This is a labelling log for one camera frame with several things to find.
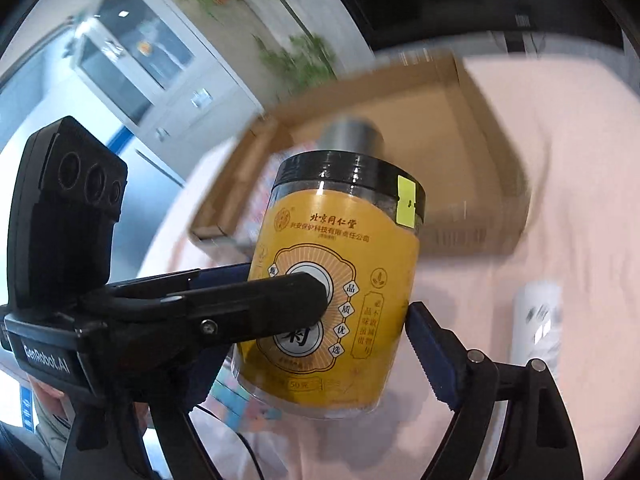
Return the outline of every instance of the screw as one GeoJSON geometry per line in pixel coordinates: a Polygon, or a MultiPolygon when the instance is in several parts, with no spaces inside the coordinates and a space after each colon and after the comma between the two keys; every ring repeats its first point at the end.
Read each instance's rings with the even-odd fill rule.
{"type": "Polygon", "coordinates": [[[102,321],[90,321],[82,325],[80,328],[76,329],[76,332],[80,334],[85,334],[87,332],[93,332],[94,330],[100,330],[106,327],[107,325],[102,321]]]}
{"type": "Polygon", "coordinates": [[[479,350],[469,350],[469,352],[466,353],[466,357],[472,363],[481,363],[484,361],[484,354],[479,350]]]}
{"type": "Polygon", "coordinates": [[[540,359],[533,359],[531,362],[531,368],[537,372],[544,372],[546,370],[546,365],[545,362],[540,359]]]}
{"type": "Polygon", "coordinates": [[[211,319],[205,319],[201,324],[200,324],[200,331],[204,334],[204,335],[214,335],[218,333],[218,324],[211,320],[211,319]]]}

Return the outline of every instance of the white cabinet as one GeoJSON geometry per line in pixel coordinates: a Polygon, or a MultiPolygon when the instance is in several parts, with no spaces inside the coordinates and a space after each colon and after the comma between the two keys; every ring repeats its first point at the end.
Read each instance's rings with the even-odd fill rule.
{"type": "Polygon", "coordinates": [[[76,36],[76,72],[184,178],[261,111],[170,0],[96,0],[76,36]]]}
{"type": "Polygon", "coordinates": [[[113,230],[110,282],[133,280],[183,183],[137,139],[119,154],[129,178],[122,215],[113,230]]]}

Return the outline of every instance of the gray cylinder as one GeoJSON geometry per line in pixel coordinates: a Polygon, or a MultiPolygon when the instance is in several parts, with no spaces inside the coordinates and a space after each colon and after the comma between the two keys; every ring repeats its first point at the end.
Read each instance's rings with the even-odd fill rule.
{"type": "Polygon", "coordinates": [[[318,150],[362,153],[382,158],[385,140],[363,119],[344,117],[331,124],[318,140],[318,150]]]}

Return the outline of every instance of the pink tablecloth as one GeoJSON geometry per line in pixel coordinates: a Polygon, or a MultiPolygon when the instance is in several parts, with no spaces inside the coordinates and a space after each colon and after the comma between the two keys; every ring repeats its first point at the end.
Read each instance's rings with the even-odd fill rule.
{"type": "MultiPolygon", "coordinates": [[[[602,480],[640,425],[640,102],[597,62],[475,58],[479,84],[529,175],[524,238],[509,258],[420,263],[414,300],[494,360],[510,352],[513,298],[563,288],[559,387],[587,480],[602,480]]],[[[184,231],[230,145],[207,156],[169,214],[143,274],[210,264],[184,231]]],[[[291,479],[420,478],[450,421],[403,337],[378,410],[352,420],[286,416],[291,479]]]]}

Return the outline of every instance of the cardboard box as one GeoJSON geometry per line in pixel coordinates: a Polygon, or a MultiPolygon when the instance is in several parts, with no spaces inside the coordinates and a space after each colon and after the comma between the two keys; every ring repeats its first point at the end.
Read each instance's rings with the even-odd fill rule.
{"type": "Polygon", "coordinates": [[[415,60],[307,91],[256,119],[194,217],[194,242],[206,249],[233,234],[268,158],[348,115],[373,122],[384,158],[424,187],[421,254],[512,253],[530,200],[516,153],[461,62],[415,60]]]}

